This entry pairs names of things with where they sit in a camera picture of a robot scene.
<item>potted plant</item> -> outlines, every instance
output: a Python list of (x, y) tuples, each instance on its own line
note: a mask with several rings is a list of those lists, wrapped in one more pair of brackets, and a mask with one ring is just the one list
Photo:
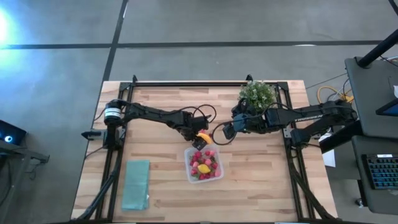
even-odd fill
[(263, 112), (271, 103), (275, 102), (275, 88), (264, 82), (249, 81), (242, 86), (239, 100), (245, 98), (258, 113)]

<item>keyboard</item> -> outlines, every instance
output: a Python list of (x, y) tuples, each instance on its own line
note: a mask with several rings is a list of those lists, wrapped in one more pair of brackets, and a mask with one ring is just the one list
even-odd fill
[(398, 189), (398, 154), (366, 154), (363, 159), (373, 189)]

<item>yellow fruit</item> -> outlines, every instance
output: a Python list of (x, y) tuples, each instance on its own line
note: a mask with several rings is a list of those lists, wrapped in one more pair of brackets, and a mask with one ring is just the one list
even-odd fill
[(210, 172), (210, 169), (209, 169), (209, 167), (208, 167), (206, 164), (200, 164), (200, 165), (198, 166), (198, 170), (199, 170), (199, 172), (201, 172), (202, 174), (207, 174), (207, 173)]
[(197, 136), (203, 138), (207, 144), (213, 143), (213, 141), (211, 140), (211, 137), (205, 133), (198, 133)]

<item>robotic arm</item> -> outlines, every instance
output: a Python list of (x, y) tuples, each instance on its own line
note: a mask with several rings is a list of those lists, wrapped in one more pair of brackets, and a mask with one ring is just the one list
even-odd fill
[(237, 132), (265, 134), (286, 128), (291, 123), (319, 119), (303, 129), (290, 132), (292, 146), (299, 147), (308, 143), (316, 134), (324, 134), (334, 125), (344, 125), (356, 121), (357, 114), (351, 105), (343, 100), (328, 101), (304, 108), (270, 108), (263, 113), (256, 112), (245, 99), (241, 99), (232, 111), (233, 121), (225, 124), (223, 132), (226, 139), (232, 139)]
[[(127, 106), (124, 117), (121, 116), (122, 107)], [(168, 127), (177, 130), (186, 141), (193, 141), (192, 146), (201, 150), (205, 147), (206, 141), (197, 134), (202, 129), (208, 129), (208, 118), (211, 115), (194, 117), (191, 112), (183, 110), (164, 111), (139, 103), (129, 103), (123, 100), (112, 100), (105, 106), (105, 125), (107, 133), (104, 145), (108, 148), (115, 146), (118, 140), (117, 127), (125, 125), (132, 119), (146, 119), (164, 123)]]

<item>concrete floor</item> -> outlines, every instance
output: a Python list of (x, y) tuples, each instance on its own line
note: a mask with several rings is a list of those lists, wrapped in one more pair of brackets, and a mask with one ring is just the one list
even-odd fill
[[(121, 4), (2, 0), (0, 45), (110, 44)], [(384, 0), (130, 0), (119, 42), (381, 40), (397, 19)], [(345, 58), (373, 47), (118, 49), (109, 79), (242, 80), (250, 73), (312, 86), (345, 73)], [(385, 57), (397, 54), (394, 47)], [(90, 129), (108, 55), (109, 49), (0, 50), (0, 119), (27, 130), (29, 148), (51, 155), (34, 181), (26, 177), (7, 223), (69, 219), (87, 145), (80, 133)], [(309, 88), (311, 104), (318, 103), (318, 87), (340, 89), (346, 79)], [(396, 223), (395, 216), (354, 205), (354, 180), (330, 181), (340, 218)]]

